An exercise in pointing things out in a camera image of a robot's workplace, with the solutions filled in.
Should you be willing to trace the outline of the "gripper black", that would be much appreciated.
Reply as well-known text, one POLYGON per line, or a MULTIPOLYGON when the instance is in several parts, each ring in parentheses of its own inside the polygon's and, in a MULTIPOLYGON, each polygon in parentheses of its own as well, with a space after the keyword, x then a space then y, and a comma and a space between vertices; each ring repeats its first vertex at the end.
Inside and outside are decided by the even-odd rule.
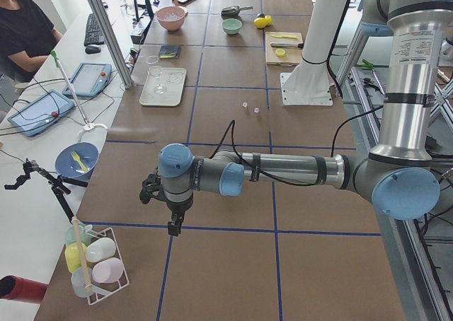
POLYGON ((171 210, 171 220, 168 222, 167 229, 169 235, 180 235, 181 226, 184 221, 185 213, 193 205, 193 194, 181 202, 166 200, 167 207, 171 210))

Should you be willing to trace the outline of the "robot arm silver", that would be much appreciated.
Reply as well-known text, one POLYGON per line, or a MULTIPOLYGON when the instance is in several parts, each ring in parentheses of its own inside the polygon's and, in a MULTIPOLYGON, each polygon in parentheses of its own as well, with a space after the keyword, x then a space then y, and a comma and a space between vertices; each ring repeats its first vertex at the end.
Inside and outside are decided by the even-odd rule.
POLYGON ((425 149, 430 110, 452 0, 363 0, 368 35, 393 37, 379 140, 367 157, 288 156, 217 148, 204 158, 182 144, 159 151, 155 173, 142 184, 140 200, 165 202, 168 233, 180 235, 196 191, 238 196, 245 180, 272 180, 309 187, 330 185, 359 194, 377 211, 413 220, 438 203, 441 187, 425 149))

